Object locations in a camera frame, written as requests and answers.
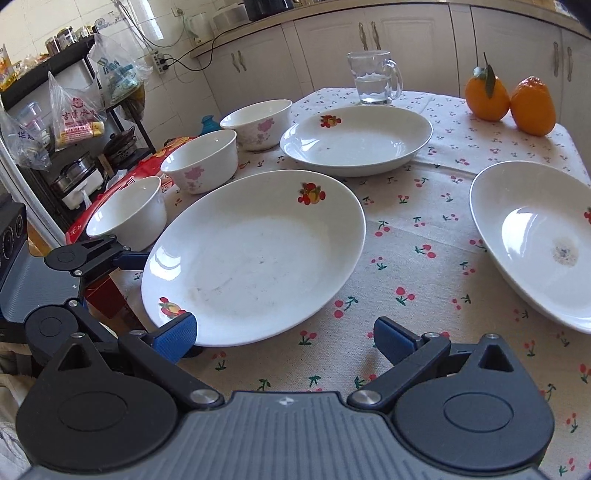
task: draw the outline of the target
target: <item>countertop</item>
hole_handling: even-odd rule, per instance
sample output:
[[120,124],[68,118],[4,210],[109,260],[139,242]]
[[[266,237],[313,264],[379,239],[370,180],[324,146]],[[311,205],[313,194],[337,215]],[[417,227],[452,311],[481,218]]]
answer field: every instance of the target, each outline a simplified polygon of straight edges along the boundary
[[[282,12],[224,33],[216,39],[215,47],[220,47],[228,42],[265,30],[266,28],[271,28],[301,18],[313,17],[314,15],[319,14],[351,8],[376,7],[378,5],[439,3],[493,8],[496,10],[526,15],[572,30],[573,32],[591,40],[591,33],[554,0],[454,0],[453,2],[447,0],[324,0],[323,2],[306,7],[294,8],[293,10],[288,10],[287,12]],[[191,57],[198,57],[199,55],[208,52],[211,49],[211,45],[211,42],[204,43],[199,48],[193,50],[189,55]]]

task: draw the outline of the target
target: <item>white bowl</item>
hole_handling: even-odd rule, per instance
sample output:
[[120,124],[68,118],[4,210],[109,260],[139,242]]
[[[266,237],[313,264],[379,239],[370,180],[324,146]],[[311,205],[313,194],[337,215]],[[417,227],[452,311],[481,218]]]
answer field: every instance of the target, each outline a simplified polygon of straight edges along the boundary
[[431,139],[433,126],[404,108],[358,105],[328,110],[288,129],[281,149],[326,175],[366,177],[401,167]]
[[205,193],[223,185],[237,168],[234,130],[194,138],[171,153],[160,166],[178,188],[189,193]]
[[267,150],[279,143],[290,126],[291,100],[269,100],[230,113],[220,125],[238,134],[238,145],[245,150]]
[[328,303],[364,240],[363,210],[341,182],[305,170],[252,175],[168,226],[144,268],[142,300],[157,326],[192,312],[196,345],[256,342]]
[[533,308],[591,333],[591,189],[555,168],[507,161],[481,171],[470,209],[509,285]]
[[121,245],[140,251],[166,226],[164,195],[158,177],[146,177],[115,192],[86,226],[89,237],[114,234]]

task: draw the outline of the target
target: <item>black appliance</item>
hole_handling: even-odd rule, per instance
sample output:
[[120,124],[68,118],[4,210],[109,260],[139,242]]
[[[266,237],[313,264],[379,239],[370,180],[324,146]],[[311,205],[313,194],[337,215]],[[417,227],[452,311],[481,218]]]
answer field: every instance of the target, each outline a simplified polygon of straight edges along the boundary
[[248,19],[256,22],[271,15],[292,10],[294,4],[291,0],[244,0],[244,7]]

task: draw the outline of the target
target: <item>pitcher handle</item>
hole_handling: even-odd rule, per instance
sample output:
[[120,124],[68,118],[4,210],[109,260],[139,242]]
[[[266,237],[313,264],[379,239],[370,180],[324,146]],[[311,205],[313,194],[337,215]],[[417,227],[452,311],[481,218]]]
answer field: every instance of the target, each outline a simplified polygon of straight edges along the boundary
[[400,73],[400,69],[396,65],[396,62],[393,60],[384,60],[384,66],[389,67],[396,75],[396,95],[392,98],[392,100],[396,100],[402,95],[402,74]]

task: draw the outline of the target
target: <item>tablecloth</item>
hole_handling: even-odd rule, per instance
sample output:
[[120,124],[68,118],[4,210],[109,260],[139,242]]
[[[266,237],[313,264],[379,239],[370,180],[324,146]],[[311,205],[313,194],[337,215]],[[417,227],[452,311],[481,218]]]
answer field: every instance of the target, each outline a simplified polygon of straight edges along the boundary
[[[292,121],[358,102],[354,89],[323,89],[293,105]],[[543,471],[554,479],[582,477],[591,469],[591,336],[546,319],[517,296],[487,254],[468,205],[475,175],[506,160],[546,163],[591,187],[570,135],[557,125],[545,138],[531,137],[516,129],[511,114],[488,123],[475,118],[465,100],[448,96],[405,92],[394,106],[427,117],[434,134],[398,170],[340,179],[363,206],[367,235],[339,294],[288,332],[251,345],[206,349],[180,365],[226,398],[232,390],[337,390],[347,396],[391,366],[374,348],[372,328],[379,316],[460,343],[496,332],[554,411],[556,431]],[[282,168],[301,167],[279,147],[241,152],[232,180]],[[169,221],[198,198],[170,188]],[[150,325],[141,276],[117,272],[113,279]]]

